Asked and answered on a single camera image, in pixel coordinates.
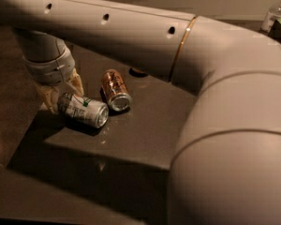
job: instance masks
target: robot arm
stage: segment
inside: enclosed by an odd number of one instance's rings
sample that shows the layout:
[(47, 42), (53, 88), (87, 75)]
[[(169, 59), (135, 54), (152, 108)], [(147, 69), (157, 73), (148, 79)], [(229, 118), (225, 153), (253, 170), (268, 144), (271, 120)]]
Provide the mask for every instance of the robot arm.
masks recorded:
[(169, 224), (281, 224), (281, 45), (193, 14), (100, 0), (0, 0), (0, 22), (198, 95), (171, 163)]

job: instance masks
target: soda can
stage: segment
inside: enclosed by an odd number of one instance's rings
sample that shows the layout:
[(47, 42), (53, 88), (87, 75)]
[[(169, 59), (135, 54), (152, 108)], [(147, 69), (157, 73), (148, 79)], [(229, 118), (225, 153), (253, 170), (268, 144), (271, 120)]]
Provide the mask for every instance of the soda can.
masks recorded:
[(57, 105), (60, 114), (94, 128), (101, 128), (109, 117), (109, 108), (104, 102), (88, 97), (64, 93)]
[(115, 69), (106, 70), (102, 76), (102, 89), (110, 109), (120, 112), (132, 102), (121, 74)]

